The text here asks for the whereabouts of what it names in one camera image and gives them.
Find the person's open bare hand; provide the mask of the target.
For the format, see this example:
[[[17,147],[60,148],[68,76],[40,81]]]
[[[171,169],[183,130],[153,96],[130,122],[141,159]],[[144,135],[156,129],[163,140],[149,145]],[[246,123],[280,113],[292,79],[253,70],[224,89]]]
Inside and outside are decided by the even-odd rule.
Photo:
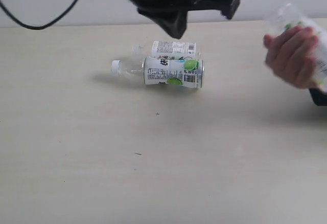
[[[313,28],[296,26],[277,37],[264,35],[265,64],[285,83],[299,89],[316,88],[315,58],[312,51],[319,42]]]

